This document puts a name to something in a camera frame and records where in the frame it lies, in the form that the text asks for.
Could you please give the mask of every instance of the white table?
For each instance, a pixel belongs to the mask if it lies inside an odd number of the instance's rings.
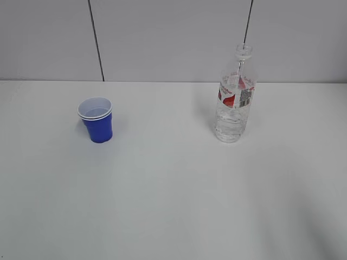
[[[256,87],[213,135],[216,83],[0,82],[1,260],[347,258],[347,84]],[[113,102],[113,138],[76,108]]]

